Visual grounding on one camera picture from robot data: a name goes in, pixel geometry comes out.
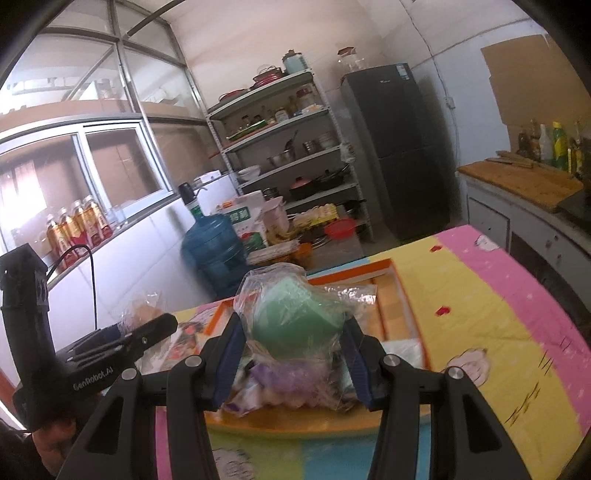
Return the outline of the person's hand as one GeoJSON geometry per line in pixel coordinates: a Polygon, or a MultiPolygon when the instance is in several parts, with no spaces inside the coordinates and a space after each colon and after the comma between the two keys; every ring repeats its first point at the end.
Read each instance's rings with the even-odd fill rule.
{"type": "Polygon", "coordinates": [[[57,420],[32,433],[32,441],[45,469],[56,477],[77,432],[76,421],[57,420]]]}

